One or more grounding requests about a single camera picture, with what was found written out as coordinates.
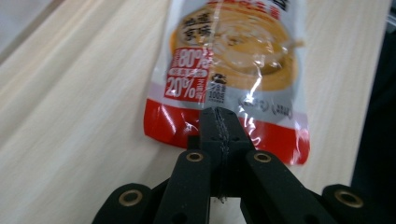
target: transparent plastic packaging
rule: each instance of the transparent plastic packaging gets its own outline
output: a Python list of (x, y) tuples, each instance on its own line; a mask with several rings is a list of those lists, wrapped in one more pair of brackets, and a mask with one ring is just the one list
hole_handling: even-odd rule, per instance
[(153, 70), (145, 134), (177, 147), (199, 111), (232, 110), (257, 149), (288, 164), (309, 153), (303, 0), (173, 0)]

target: yellow food image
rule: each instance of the yellow food image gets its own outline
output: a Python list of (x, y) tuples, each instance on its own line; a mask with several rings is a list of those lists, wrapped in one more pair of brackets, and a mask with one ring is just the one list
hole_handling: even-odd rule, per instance
[(283, 25), (260, 11), (223, 3), (188, 15), (171, 38), (171, 49), (213, 51), (209, 74), (241, 90), (280, 91), (297, 75), (297, 62)]

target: red label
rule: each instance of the red label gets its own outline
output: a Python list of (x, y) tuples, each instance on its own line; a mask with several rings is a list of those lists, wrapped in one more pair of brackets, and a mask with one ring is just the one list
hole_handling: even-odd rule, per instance
[(164, 97), (203, 102), (211, 58), (208, 49), (177, 49), (166, 76)]
[[(200, 110), (164, 105), (147, 99), (145, 134), (166, 144), (187, 147), (188, 136), (199, 134)], [(287, 164), (304, 164), (309, 154), (309, 133), (264, 121), (239, 118), (257, 149), (276, 154)]]

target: food package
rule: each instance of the food package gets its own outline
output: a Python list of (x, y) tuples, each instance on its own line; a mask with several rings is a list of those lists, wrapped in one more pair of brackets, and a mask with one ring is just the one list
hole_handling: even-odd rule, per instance
[(236, 113), (255, 148), (303, 164), (304, 9), (304, 0), (172, 0), (145, 134), (186, 147), (199, 111), (219, 106)]

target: wood grain surface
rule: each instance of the wood grain surface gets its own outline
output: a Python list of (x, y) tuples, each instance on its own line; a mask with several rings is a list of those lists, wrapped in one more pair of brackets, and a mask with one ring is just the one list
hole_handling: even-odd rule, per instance
[[(142, 130), (168, 4), (66, 0), (0, 65), (0, 223), (91, 223), (117, 187), (171, 174), (182, 150)], [(290, 169), (315, 192), (349, 184), (388, 10), (307, 1), (312, 147)], [(244, 223), (238, 200), (211, 223)]]

